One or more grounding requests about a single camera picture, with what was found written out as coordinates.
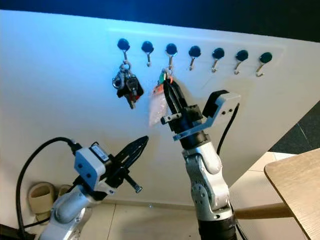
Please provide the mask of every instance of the robotic arm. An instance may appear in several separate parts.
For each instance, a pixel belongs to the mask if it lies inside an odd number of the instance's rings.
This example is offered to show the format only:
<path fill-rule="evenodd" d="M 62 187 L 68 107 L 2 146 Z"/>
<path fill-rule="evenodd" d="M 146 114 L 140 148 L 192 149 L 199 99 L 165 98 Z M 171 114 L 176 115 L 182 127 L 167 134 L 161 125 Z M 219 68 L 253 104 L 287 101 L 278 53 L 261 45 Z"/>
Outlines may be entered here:
<path fill-rule="evenodd" d="M 92 214 L 92 207 L 101 203 L 107 195 L 115 194 L 124 179 L 139 193 L 142 187 L 129 176 L 129 167 L 140 157 L 148 140 L 148 136 L 143 136 L 128 144 L 116 156 L 107 154 L 97 142 L 86 148 L 78 143 L 69 143 L 75 155 L 74 168 L 79 176 L 69 192 L 54 202 L 49 223 L 39 239 L 79 239 L 83 226 Z"/>
<path fill-rule="evenodd" d="M 236 240 L 236 219 L 229 202 L 229 188 L 222 175 L 221 160 L 204 129 L 235 117 L 240 95 L 226 90 L 213 92 L 201 114 L 197 105 L 187 105 L 175 81 L 165 80 L 163 89 L 172 115 L 161 119 L 169 124 L 182 147 L 191 196 L 202 240 Z M 203 115 L 207 117 L 202 123 Z"/>

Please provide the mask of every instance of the slipper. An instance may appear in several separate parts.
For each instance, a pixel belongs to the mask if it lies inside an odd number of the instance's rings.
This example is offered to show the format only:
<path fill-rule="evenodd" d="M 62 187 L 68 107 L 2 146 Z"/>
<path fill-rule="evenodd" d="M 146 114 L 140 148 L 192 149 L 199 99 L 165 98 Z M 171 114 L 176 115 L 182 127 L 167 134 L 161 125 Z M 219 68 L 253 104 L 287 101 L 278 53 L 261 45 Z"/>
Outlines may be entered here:
<path fill-rule="evenodd" d="M 66 194 L 70 188 L 71 188 L 70 185 L 62 185 L 59 189 L 58 198 Z"/>
<path fill-rule="evenodd" d="M 29 190 L 29 205 L 37 221 L 42 221 L 50 217 L 54 198 L 55 187 L 49 182 L 38 183 Z"/>

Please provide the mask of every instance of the wooden table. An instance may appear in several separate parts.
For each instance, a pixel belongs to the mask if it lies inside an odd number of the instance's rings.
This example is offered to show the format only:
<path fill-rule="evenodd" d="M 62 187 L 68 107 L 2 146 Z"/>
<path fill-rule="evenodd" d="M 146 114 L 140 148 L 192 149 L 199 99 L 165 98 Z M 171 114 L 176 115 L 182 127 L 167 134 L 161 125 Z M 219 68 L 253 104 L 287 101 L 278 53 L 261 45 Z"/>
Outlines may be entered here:
<path fill-rule="evenodd" d="M 264 167 L 269 179 L 310 240 L 320 240 L 320 148 Z"/>

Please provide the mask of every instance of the wooden stick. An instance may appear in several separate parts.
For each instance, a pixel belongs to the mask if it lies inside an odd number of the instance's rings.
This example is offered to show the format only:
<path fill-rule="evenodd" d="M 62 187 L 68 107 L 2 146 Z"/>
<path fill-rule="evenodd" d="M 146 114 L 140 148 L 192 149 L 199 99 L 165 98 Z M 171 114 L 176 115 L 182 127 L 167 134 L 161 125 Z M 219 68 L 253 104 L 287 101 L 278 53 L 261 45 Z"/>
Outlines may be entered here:
<path fill-rule="evenodd" d="M 236 209 L 234 212 L 238 219 L 278 219 L 293 217 L 292 212 L 283 202 Z"/>

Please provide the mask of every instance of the white wall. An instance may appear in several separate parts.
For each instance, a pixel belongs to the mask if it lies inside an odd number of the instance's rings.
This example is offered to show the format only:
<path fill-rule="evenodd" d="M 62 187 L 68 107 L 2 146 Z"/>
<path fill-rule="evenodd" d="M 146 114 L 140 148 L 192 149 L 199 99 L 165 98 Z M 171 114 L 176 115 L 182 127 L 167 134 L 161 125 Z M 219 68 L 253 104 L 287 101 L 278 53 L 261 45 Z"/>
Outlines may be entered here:
<path fill-rule="evenodd" d="M 168 64 L 164 50 L 175 43 L 174 74 L 189 104 L 204 107 L 211 92 L 226 89 L 241 94 L 236 120 L 221 149 L 223 175 L 231 185 L 319 99 L 320 44 L 252 34 L 193 29 L 108 19 L 0 11 L 0 222 L 16 226 L 15 184 L 24 162 L 44 141 L 71 137 L 83 146 L 98 141 L 116 154 L 143 135 L 150 140 L 131 168 L 143 186 L 135 194 L 123 184 L 113 199 L 192 204 L 181 146 L 169 126 L 148 127 L 150 92 Z M 117 98 L 112 78 L 123 54 L 117 41 L 131 48 L 128 59 L 145 94 L 131 110 Z M 152 67 L 141 51 L 143 41 L 154 45 Z M 202 55 L 188 70 L 192 45 Z M 222 47 L 225 57 L 211 73 L 211 53 Z M 249 52 L 241 73 L 233 74 L 235 54 Z M 272 52 L 273 60 L 255 77 L 258 58 Z M 208 129 L 214 144 L 224 126 Z M 48 181 L 70 184 L 76 177 L 69 149 L 56 143 L 44 150 L 25 176 L 30 184 Z M 24 215 L 28 212 L 25 203 Z"/>

